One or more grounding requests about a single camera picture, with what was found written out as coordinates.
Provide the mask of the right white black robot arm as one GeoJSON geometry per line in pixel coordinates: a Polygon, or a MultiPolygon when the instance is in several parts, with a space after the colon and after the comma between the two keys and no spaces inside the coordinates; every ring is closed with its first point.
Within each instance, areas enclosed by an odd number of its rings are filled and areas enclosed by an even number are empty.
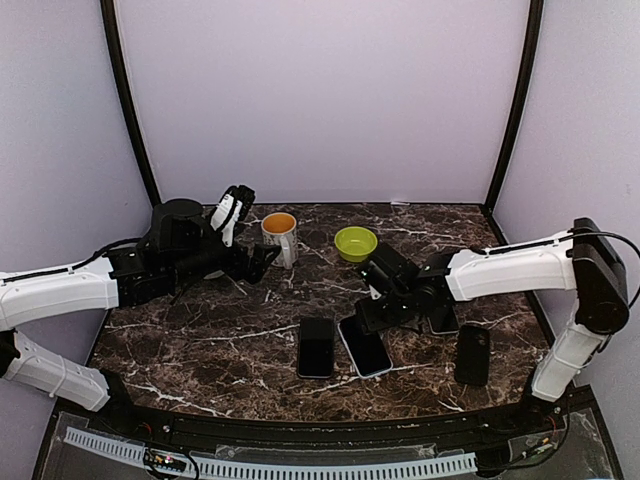
{"type": "Polygon", "coordinates": [[[628,322],[637,302],[628,293],[626,267],[611,245],[615,234],[589,218],[552,236],[495,248],[464,248],[430,255],[417,265],[386,243],[359,267],[369,289],[356,315],[366,332],[393,328],[424,317],[434,333],[456,325],[453,306],[485,296],[537,290],[572,290],[576,303],[550,352],[538,364],[529,394],[510,413],[521,434],[534,432],[549,405],[609,338],[628,322]]]}

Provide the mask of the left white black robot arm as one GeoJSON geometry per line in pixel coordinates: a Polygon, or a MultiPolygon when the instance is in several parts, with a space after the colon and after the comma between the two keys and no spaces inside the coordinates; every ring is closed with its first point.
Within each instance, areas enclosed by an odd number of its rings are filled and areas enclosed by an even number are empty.
{"type": "Polygon", "coordinates": [[[89,259],[49,270],[1,276],[1,377],[101,411],[120,436],[141,427],[140,412],[119,398],[115,374],[89,368],[30,340],[19,326],[86,310],[114,310],[173,296],[189,283],[221,272],[235,281],[259,282],[281,249],[234,239],[250,201],[226,194],[210,217],[190,199],[156,205],[140,238],[113,242],[89,259]]]}

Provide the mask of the black phone under lavender case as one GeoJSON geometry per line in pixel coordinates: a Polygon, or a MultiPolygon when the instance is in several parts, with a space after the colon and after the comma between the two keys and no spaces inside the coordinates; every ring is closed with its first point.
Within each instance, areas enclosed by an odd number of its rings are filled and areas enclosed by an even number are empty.
{"type": "Polygon", "coordinates": [[[458,333],[454,379],[465,385],[486,386],[489,379],[490,332],[463,325],[458,333]]]}

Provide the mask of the white mug orange inside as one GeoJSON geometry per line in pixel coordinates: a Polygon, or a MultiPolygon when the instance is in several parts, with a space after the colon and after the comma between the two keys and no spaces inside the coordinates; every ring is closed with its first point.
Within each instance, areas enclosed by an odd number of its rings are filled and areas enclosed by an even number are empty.
{"type": "Polygon", "coordinates": [[[263,240],[267,245],[281,248],[274,265],[291,270],[298,259],[297,221],[285,212],[267,215],[261,222],[263,240]]]}

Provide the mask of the white scalloped bowl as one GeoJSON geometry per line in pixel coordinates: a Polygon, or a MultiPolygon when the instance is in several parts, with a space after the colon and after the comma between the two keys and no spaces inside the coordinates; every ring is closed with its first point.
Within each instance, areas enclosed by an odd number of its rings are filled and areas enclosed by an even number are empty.
{"type": "Polygon", "coordinates": [[[209,274],[205,275],[203,278],[205,280],[213,280],[213,279],[218,279],[218,278],[220,278],[220,277],[222,277],[224,275],[225,275],[225,273],[223,271],[218,270],[218,271],[215,271],[215,272],[212,272],[212,273],[209,273],[209,274]]]}

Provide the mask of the white-edged smartphone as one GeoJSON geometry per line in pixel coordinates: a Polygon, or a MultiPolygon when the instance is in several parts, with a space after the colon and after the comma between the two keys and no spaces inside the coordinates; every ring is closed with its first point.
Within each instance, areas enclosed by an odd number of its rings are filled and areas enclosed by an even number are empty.
{"type": "Polygon", "coordinates": [[[452,335],[459,331],[459,322],[454,310],[434,314],[428,317],[430,332],[433,335],[452,335]]]}

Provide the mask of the green bowl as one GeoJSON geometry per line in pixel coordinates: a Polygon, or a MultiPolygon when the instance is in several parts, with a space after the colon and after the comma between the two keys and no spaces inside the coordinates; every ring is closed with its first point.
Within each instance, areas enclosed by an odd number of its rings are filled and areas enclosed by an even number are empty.
{"type": "Polygon", "coordinates": [[[377,248],[378,238],[367,228],[349,226],[336,233],[334,245],[343,260],[361,263],[377,248]]]}

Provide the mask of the small circuit board with leds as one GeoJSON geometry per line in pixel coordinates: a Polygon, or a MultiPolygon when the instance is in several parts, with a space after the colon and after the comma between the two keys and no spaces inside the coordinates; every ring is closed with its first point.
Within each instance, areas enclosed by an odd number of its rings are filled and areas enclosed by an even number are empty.
{"type": "Polygon", "coordinates": [[[184,460],[154,449],[146,449],[142,461],[146,467],[155,471],[183,473],[187,468],[184,460]]]}

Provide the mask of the black front table rail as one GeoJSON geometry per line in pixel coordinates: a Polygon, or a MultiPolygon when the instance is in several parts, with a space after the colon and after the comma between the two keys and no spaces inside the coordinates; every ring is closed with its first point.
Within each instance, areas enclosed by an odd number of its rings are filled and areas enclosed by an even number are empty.
{"type": "Polygon", "coordinates": [[[275,422],[171,413],[129,405],[106,408],[91,422],[154,445],[212,452],[223,445],[255,448],[357,449],[435,445],[440,450],[501,449],[520,436],[547,433],[559,440],[565,407],[542,413],[514,404],[467,413],[405,420],[275,422]]]}

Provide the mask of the left black frame post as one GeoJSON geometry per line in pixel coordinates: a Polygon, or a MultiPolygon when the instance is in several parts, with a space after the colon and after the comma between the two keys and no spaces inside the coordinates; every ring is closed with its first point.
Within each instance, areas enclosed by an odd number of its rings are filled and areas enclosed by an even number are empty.
{"type": "Polygon", "coordinates": [[[116,14],[116,3],[113,0],[101,0],[100,10],[113,78],[134,159],[149,203],[154,207],[161,202],[161,196],[145,148],[129,84],[116,14]]]}

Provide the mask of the black frame post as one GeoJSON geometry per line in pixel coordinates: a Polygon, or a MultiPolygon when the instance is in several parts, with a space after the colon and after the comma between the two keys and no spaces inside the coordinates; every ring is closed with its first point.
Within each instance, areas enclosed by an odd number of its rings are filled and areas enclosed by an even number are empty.
{"type": "Polygon", "coordinates": [[[149,203],[154,207],[161,202],[161,196],[145,148],[129,84],[116,14],[116,3],[113,0],[101,0],[100,10],[113,78],[134,159],[149,203]]]}
{"type": "Polygon", "coordinates": [[[526,106],[530,81],[534,69],[538,41],[544,11],[543,0],[531,0],[521,59],[514,87],[513,98],[507,118],[503,139],[496,160],[496,165],[485,197],[483,208],[488,216],[492,216],[506,180],[506,175],[516,145],[516,140],[526,106]]]}

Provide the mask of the right black frame post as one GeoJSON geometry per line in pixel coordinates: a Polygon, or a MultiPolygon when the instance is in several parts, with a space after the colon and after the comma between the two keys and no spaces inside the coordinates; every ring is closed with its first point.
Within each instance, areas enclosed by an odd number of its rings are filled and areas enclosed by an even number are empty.
{"type": "Polygon", "coordinates": [[[514,87],[513,98],[507,118],[503,139],[496,160],[496,165],[485,197],[483,208],[488,216],[492,216],[506,180],[506,175],[516,145],[516,140],[526,106],[530,81],[534,69],[538,41],[544,11],[543,0],[531,0],[521,59],[514,87]]]}

